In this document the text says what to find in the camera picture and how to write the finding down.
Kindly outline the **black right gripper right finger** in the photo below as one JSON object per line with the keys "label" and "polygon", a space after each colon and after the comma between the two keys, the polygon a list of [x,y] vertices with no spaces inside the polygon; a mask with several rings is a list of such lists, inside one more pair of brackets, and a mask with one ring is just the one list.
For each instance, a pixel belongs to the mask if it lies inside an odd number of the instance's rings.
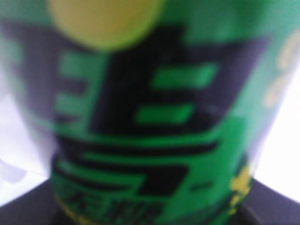
{"label": "black right gripper right finger", "polygon": [[235,225],[298,225],[300,204],[254,179],[234,216]]}

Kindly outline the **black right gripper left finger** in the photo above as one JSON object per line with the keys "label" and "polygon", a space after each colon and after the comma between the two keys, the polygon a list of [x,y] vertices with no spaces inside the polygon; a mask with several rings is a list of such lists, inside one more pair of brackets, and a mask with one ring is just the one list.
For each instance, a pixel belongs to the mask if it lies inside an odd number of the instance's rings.
{"label": "black right gripper left finger", "polygon": [[46,180],[0,208],[2,225],[69,225],[70,219],[54,199]]}

